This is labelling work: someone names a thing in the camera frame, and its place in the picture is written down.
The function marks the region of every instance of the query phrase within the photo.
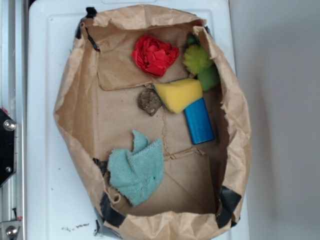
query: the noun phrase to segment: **green fuzzy ball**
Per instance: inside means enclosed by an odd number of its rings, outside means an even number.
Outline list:
[[[197,38],[197,36],[192,35],[192,34],[188,36],[187,42],[188,42],[188,46],[191,46],[191,45],[194,45],[194,44],[198,44],[198,45],[200,44],[200,41]]]
[[[219,72],[215,64],[199,72],[197,78],[203,91],[208,91],[220,84]]]
[[[196,44],[185,50],[183,63],[186,69],[195,75],[213,64],[206,50],[201,45]]]

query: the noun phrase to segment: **paper bag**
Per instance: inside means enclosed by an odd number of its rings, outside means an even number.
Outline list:
[[[223,52],[196,15],[153,5],[97,13],[88,8],[63,74],[54,117],[104,225],[128,240],[208,240],[229,230],[240,212],[251,162],[248,104]],[[187,78],[183,53],[195,34],[217,66],[221,84],[204,93],[215,140],[193,145],[183,113],[154,116],[137,97],[151,83]],[[142,72],[131,56],[150,35],[177,46],[163,77]],[[163,142],[164,179],[132,207],[102,173],[114,148],[132,149],[132,130]]]

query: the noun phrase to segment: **screw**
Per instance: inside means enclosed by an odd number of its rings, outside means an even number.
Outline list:
[[[16,129],[16,123],[13,120],[8,119],[3,123],[3,128],[8,132],[12,132]]]
[[[14,226],[8,226],[8,228],[5,230],[5,234],[10,240],[13,240],[18,235],[18,230]]]
[[[11,172],[12,172],[12,168],[11,168],[10,166],[7,166],[7,167],[5,168],[5,171],[6,171],[7,173],[11,173]]]

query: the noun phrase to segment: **teal cloth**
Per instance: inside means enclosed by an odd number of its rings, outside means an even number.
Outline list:
[[[162,140],[150,142],[133,130],[133,151],[115,148],[108,161],[110,184],[128,198],[133,206],[146,201],[164,178]]]

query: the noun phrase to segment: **metal bracket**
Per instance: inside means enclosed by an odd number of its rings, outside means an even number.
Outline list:
[[[16,171],[15,129],[16,123],[0,109],[0,187]]]
[[[0,240],[16,240],[21,221],[4,221],[0,223]]]

